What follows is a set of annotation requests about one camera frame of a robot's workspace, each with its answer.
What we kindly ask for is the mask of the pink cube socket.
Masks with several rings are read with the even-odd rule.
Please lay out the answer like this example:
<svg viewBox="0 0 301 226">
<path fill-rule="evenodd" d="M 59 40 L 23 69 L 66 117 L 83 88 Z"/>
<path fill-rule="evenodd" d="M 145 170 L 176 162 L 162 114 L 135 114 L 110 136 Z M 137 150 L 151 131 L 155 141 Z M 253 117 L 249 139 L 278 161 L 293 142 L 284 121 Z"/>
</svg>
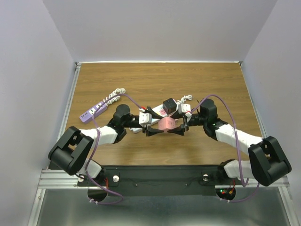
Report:
<svg viewBox="0 0 301 226">
<path fill-rule="evenodd" d="M 176 120 L 171 117 L 164 117 L 158 122 L 158 129 L 169 131 L 176 128 Z"/>
</svg>

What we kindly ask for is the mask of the black cube socket adapter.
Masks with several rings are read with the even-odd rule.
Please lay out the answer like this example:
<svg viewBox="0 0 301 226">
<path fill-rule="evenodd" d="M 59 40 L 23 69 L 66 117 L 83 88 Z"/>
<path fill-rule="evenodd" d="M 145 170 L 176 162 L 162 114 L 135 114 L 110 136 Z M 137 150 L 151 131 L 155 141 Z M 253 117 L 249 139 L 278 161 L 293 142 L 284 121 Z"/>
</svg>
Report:
<svg viewBox="0 0 301 226">
<path fill-rule="evenodd" d="M 173 98 L 169 98 L 163 101 L 162 104 L 163 110 L 166 112 L 167 115 L 172 114 L 177 109 L 177 103 Z"/>
</svg>

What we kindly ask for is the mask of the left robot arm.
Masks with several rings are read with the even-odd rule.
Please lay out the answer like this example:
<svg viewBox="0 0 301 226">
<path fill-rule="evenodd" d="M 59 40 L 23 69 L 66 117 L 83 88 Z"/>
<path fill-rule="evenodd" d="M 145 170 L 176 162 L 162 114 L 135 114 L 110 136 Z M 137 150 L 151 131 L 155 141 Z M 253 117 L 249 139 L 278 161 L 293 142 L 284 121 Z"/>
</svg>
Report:
<svg viewBox="0 0 301 226">
<path fill-rule="evenodd" d="M 90 160 L 88 153 L 93 147 L 100 145 L 116 144 L 127 134 L 126 128 L 140 127 L 146 130 L 147 135 L 160 133 L 160 130 L 153 130 L 152 119 L 162 119 L 152 108 L 140 108 L 139 115 L 130 113 L 126 104 L 118 105 L 113 118 L 103 127 L 95 129 L 78 129 L 69 127 L 48 154 L 48 159 L 65 171 L 68 175 L 87 175 Z"/>
</svg>

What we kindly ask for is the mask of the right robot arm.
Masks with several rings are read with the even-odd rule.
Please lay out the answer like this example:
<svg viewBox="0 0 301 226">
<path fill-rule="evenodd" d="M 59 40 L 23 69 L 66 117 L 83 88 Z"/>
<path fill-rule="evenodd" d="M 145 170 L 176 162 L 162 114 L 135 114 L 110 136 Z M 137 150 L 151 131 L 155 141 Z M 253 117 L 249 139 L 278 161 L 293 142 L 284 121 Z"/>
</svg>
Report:
<svg viewBox="0 0 301 226">
<path fill-rule="evenodd" d="M 170 133 L 184 135 L 189 127 L 202 126 L 208 137 L 236 148 L 237 160 L 222 163 L 223 168 L 216 172 L 216 178 L 222 184 L 233 178 L 244 178 L 269 186 L 292 171 L 275 137 L 258 137 L 236 129 L 218 117 L 217 107 L 211 99 L 202 100 L 196 113 L 187 104 L 164 107 L 164 110 L 171 118 L 183 119 L 183 124 Z"/>
</svg>

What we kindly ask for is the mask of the purple power strip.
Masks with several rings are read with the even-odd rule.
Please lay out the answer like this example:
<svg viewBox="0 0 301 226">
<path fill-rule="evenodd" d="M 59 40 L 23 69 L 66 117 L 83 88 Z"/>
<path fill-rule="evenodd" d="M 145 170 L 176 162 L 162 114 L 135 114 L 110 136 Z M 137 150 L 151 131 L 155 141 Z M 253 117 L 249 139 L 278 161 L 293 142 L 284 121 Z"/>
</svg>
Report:
<svg viewBox="0 0 301 226">
<path fill-rule="evenodd" d="M 79 119 L 82 123 L 87 124 L 92 121 L 92 117 L 98 117 L 104 111 L 106 111 L 108 106 L 103 103 L 103 101 L 99 102 L 98 104 L 91 107 L 89 110 L 84 112 L 82 115 L 79 116 Z"/>
</svg>

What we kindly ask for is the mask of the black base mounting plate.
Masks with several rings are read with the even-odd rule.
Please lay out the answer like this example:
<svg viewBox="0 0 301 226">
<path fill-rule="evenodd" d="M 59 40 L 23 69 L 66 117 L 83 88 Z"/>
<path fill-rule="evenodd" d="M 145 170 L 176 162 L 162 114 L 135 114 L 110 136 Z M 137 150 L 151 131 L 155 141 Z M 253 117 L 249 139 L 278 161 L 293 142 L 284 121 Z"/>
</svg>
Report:
<svg viewBox="0 0 301 226">
<path fill-rule="evenodd" d="M 219 192 L 216 186 L 240 184 L 229 178 L 221 165 L 105 166 L 95 181 L 108 187 L 109 196 L 119 193 L 124 197 L 228 196 L 228 191 Z"/>
</svg>

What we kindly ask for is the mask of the aluminium frame rail left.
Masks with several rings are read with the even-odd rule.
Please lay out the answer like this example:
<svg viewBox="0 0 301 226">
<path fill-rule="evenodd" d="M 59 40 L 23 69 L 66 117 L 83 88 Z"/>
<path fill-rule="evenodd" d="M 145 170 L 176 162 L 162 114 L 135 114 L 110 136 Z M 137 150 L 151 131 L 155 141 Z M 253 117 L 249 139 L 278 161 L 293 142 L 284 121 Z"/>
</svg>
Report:
<svg viewBox="0 0 301 226">
<path fill-rule="evenodd" d="M 71 109 L 71 104 L 72 104 L 74 92 L 75 92 L 75 89 L 76 89 L 76 85 L 77 85 L 77 81 L 78 81 L 78 77 L 79 77 L 79 73 L 80 73 L 80 69 L 81 69 L 81 62 L 75 62 L 75 68 L 74 68 L 74 73 L 72 75 L 71 86 L 68 89 L 67 100 L 65 102 L 65 105 L 63 106 L 62 120 L 59 123 L 59 130 L 58 130 L 58 133 L 55 136 L 55 139 L 52 143 L 52 146 L 54 146 L 54 144 L 56 144 L 58 139 L 61 137 L 61 135 L 65 131 L 66 124 L 67 124 L 68 117 L 69 117 L 69 113 L 70 113 L 70 109 Z"/>
</svg>

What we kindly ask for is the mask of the aluminium front rail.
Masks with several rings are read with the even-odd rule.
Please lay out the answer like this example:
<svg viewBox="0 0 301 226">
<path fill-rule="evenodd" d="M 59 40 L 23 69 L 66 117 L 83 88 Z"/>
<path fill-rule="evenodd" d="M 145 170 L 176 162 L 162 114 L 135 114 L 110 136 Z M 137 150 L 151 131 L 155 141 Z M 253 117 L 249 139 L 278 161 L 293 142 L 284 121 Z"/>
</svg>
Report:
<svg viewBox="0 0 301 226">
<path fill-rule="evenodd" d="M 94 180 L 100 184 L 108 184 L 109 188 L 125 186 L 126 183 L 131 186 L 141 187 L 178 184 L 179 186 L 190 186 L 193 182 L 197 182 L 201 186 L 226 186 L 235 183 L 236 186 L 241 185 L 237 178 L 228 178 L 218 170 L 209 168 L 197 169 L 196 166 L 164 167 L 157 166 L 123 166 L 122 168 L 107 167 L 102 170 Z M 44 170 L 41 173 L 38 188 L 40 189 L 68 189 L 77 187 L 97 187 L 88 176 L 83 179 L 76 175 L 70 176 L 62 170 Z"/>
</svg>

